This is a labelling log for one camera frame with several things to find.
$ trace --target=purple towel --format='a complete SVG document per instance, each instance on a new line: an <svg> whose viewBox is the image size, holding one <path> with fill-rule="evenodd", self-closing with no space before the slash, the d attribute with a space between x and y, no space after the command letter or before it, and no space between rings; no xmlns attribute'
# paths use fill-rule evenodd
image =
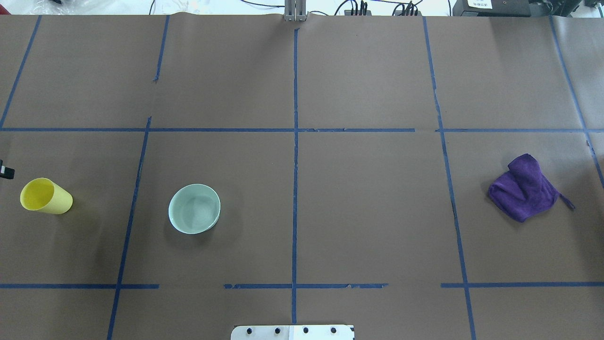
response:
<svg viewBox="0 0 604 340"><path fill-rule="evenodd" d="M550 209L558 196L574 210L574 205L545 178L533 156L524 154L507 165L510 171L489 187L489 197L509 217L520 223Z"/></svg>

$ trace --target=black device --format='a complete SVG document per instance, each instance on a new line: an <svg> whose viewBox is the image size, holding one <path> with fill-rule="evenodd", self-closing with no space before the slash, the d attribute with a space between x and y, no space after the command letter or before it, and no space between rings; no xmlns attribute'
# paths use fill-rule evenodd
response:
<svg viewBox="0 0 604 340"><path fill-rule="evenodd" d="M7 168L2 165L2 160L0 159L0 177L6 178L7 180L11 180L14 178L14 169Z"/></svg>
<svg viewBox="0 0 604 340"><path fill-rule="evenodd" d="M457 0L454 16L531 16L529 0Z"/></svg>
<svg viewBox="0 0 604 340"><path fill-rule="evenodd" d="M344 15L347 15L347 16L352 15L352 16L354 16L354 15L357 15L357 14L353 10L344 10ZM358 15L371 15L371 11L363 11L363 14L358 14Z"/></svg>

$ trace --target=blue tape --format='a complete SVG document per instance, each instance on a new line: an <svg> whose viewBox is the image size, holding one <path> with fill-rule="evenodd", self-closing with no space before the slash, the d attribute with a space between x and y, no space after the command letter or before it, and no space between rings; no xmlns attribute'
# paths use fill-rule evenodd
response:
<svg viewBox="0 0 604 340"><path fill-rule="evenodd" d="M132 231L132 222L134 221L134 211L137 206L138 188L141 183L141 173L143 171L143 163L145 160L145 152L147 150L147 139L149 138L149 128L151 126L151 117L147 119L145 127L145 136L143 138L143 148L141 149L141 158L138 161L137 180L134 185L134 193L132 194L132 205L130 206L130 217L128 218L128 226L126 228L126 237L124 239L124 248L121 253L120 271L117 276L117 285L115 286L114 304L111 310L111 319L109 320L109 330L107 332L107 340L111 340L115 325L115 315L117 314L117 305L120 301L121 282L124 277L124 267L126 266L126 256L128 254L128 244L130 243L130 233Z"/></svg>
<svg viewBox="0 0 604 340"><path fill-rule="evenodd" d="M293 132L281 128L152 128L151 132Z"/></svg>
<svg viewBox="0 0 604 340"><path fill-rule="evenodd" d="M441 288L604 287L604 282L483 282L441 283Z"/></svg>
<svg viewBox="0 0 604 340"><path fill-rule="evenodd" d="M144 128L1 128L13 132L143 132Z"/></svg>
<svg viewBox="0 0 604 340"><path fill-rule="evenodd" d="M36 20L36 25L34 26L33 32L31 32L30 42L27 44L27 49L25 50L25 54L23 55L23 59L21 60L21 66L19 66L19 71L17 72L17 76L13 82L13 88L10 90L10 94L8 95L8 99L6 101L6 106L4 107L4 112L2 113L2 118L0 119L0 128L4 126L4 121L6 120L6 116L8 115L8 109L10 108L10 104L13 101L14 92L17 90L17 85L19 84L19 79L21 78L21 73L23 72L23 67L25 67L25 62L27 61L27 57L30 54L31 46L34 43L34 38L36 37L37 29L40 27L40 21L42 20L42 16L39 15Z"/></svg>
<svg viewBox="0 0 604 340"><path fill-rule="evenodd" d="M294 197L292 199L292 325L297 323L298 281L298 30L294 30Z"/></svg>
<svg viewBox="0 0 604 340"><path fill-rule="evenodd" d="M455 223L455 233L457 234L457 251L459 254L459 262L461 266L461 277L464 283L467 283L467 273L466 273L466 260L463 255L463 245L461 243L461 232L459 229L459 220L457 218L457 205L455 204L455 192L453 191L453 181L451 180L451 169L449 167L449 155L447 153L447 144L445 140L445 132L443 126L443 119L440 112L440 104L439 98L436 95L436 76L434 74L434 63L432 62L432 50L430 48L430 37L428 35L428 22L426 21L426 17L422 17L423 19L423 31L426 37L426 49L428 52L428 63L430 66L430 75L432 77L432 89L434 90L434 105L436 106L436 112L438 113L439 119L439 131L440 131L440 142L442 144L443 149L443 158L445 161L445 171L447 173L447 184L449 186L449 195L451 197L451 208L453 210L453 221ZM472 312L472 302L470 300L470 290L465 288L465 296L466 296L466 309L467 309L467 319L470 325L470 336L472 340L476 340L476 330L474 328L474 313Z"/></svg>
<svg viewBox="0 0 604 340"><path fill-rule="evenodd" d="M579 101L577 100L577 95L574 91L573 83L570 80L570 76L568 75L568 69L566 67L566 62L564 61L564 57L562 57L562 50L560 49L560 43L558 42L558 35L556 34L556 27L554 26L554 19L550 15L550 27L551 33L554 37L554 43L556 45L556 52L558 54L558 58L560 59L560 64L562 64L562 71L564 71L564 77L567 80L568 88L570 89L570 93L573 97L573 103L575 108L577 109L577 114L579 115L579 121L581 122L581 127L585 133L585 138L587 139L587 143L590 146L591 158L594 161L594 165L596 166L596 170L598 172L598 176L600 177L600 184L604 188L604 175L602 174L602 169L600 167L600 163L598 162L598 157L596 156L596 152L593 147L593 143L591 143L590 133L588 132L587 125L585 124L585 119L583 118L583 112L581 111L581 107L579 106Z"/></svg>
<svg viewBox="0 0 604 340"><path fill-rule="evenodd" d="M293 289L290 283L237 283L224 284L225 289ZM387 283L298 283L297 289L381 289L387 287Z"/></svg>
<svg viewBox="0 0 604 340"><path fill-rule="evenodd" d="M165 37L168 35L168 24L170 23L170 16L165 16L165 24L164 24L164 35L161 38L161 48L159 49L159 58L157 59L157 72L155 73L155 78L153 81L156 82L159 80L159 72L161 71L161 62L164 58L164 47L165 47Z"/></svg>
<svg viewBox="0 0 604 340"><path fill-rule="evenodd" d="M415 132L415 129L364 129L364 128L307 128L299 129L299 132Z"/></svg>
<svg viewBox="0 0 604 340"><path fill-rule="evenodd" d="M388 286L387 283L303 283L297 285L299 289L382 289Z"/></svg>
<svg viewBox="0 0 604 340"><path fill-rule="evenodd" d="M581 132L582 129L443 129L444 132L548 132L548 133L571 133Z"/></svg>

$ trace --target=floor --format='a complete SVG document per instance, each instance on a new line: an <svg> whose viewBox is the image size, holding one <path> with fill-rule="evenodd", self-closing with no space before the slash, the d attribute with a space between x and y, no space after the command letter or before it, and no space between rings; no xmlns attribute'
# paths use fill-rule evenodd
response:
<svg viewBox="0 0 604 340"><path fill-rule="evenodd" d="M601 337L604 21L311 19L0 18L3 338ZM490 202L526 152L575 211ZM72 209L22 209L36 177Z"/></svg>

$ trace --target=cable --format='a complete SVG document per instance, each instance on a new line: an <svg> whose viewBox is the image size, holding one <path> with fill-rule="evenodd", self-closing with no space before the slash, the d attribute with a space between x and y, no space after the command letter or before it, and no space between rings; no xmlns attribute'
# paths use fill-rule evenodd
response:
<svg viewBox="0 0 604 340"><path fill-rule="evenodd" d="M392 15L396 14L396 9L399 8L399 6L402 6L403 8L405 8L405 4L398 4L394 7L394 10L392 10Z"/></svg>
<svg viewBox="0 0 604 340"><path fill-rule="evenodd" d="M266 4L256 4L255 2L249 2L249 1L246 1L246 0L239 0L239 1L241 1L241 2L245 2L246 4L250 4L250 5L264 6L264 7L270 7L270 8L280 8L280 7L281 7L281 8L283 8L283 7L285 7L284 5L266 5Z"/></svg>
<svg viewBox="0 0 604 340"><path fill-rule="evenodd" d="M355 12L355 7L354 7L354 4L356 4L357 9L359 8L359 7L358 7L358 6L359 6L359 4L356 2L356 0L344 0L344 1L343 1L343 2L340 4L340 6L338 6L338 9L336 10L336 13L334 13L333 15L338 15L339 9L340 9L340 8L342 8L342 6L343 6L343 5L344 5L346 2L349 2L349 1L350 1L350 5L352 6L352 9L350 10L350 11L351 11L351 13L350 13L350 14L351 14L351 15L353 15L353 14L354 14L354 12Z"/></svg>

